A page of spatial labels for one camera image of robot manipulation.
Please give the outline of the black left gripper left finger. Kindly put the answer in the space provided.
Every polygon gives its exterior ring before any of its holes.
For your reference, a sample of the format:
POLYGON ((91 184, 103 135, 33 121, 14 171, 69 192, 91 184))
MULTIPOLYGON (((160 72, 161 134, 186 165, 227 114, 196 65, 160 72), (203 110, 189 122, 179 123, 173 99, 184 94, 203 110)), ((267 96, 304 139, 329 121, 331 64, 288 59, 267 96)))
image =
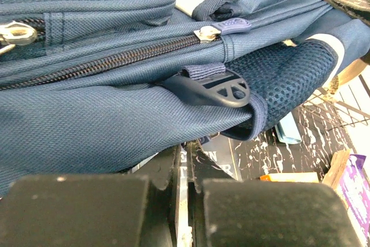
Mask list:
POLYGON ((1 201, 2 246, 175 246, 180 146, 131 174, 32 175, 1 201))

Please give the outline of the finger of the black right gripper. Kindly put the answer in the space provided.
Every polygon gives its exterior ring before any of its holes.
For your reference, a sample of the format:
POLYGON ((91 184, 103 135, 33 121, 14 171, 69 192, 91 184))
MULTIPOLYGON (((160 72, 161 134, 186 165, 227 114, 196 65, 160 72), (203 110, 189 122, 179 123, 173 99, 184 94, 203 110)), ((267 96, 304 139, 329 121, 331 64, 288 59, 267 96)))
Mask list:
POLYGON ((341 10, 369 26, 369 0, 324 0, 333 8, 341 10))

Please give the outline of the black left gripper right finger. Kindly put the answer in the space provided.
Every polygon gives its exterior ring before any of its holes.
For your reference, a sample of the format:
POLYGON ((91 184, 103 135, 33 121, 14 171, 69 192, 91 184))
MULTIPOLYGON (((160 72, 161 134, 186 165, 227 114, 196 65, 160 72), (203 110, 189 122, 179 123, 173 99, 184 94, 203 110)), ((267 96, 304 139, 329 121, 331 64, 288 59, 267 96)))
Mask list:
POLYGON ((186 144, 194 246, 360 246, 336 192, 322 183, 237 181, 186 144))

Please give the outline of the purple paperback book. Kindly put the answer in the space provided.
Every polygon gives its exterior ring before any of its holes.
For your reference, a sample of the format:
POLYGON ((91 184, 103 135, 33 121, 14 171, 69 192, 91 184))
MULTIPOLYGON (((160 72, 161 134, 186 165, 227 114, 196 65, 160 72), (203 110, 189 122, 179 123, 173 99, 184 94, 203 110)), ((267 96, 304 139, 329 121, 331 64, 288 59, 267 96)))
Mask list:
POLYGON ((334 189, 362 246, 369 246, 369 179, 364 166, 367 157, 344 149, 333 154, 322 183, 334 189))

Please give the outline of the navy blue student backpack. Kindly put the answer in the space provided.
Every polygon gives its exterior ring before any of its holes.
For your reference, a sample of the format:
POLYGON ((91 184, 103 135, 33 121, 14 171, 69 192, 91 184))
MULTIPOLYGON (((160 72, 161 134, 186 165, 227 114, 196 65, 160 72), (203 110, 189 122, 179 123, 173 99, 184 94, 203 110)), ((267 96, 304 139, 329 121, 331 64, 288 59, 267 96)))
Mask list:
POLYGON ((368 50, 326 0, 1 0, 1 194, 253 139, 368 50))

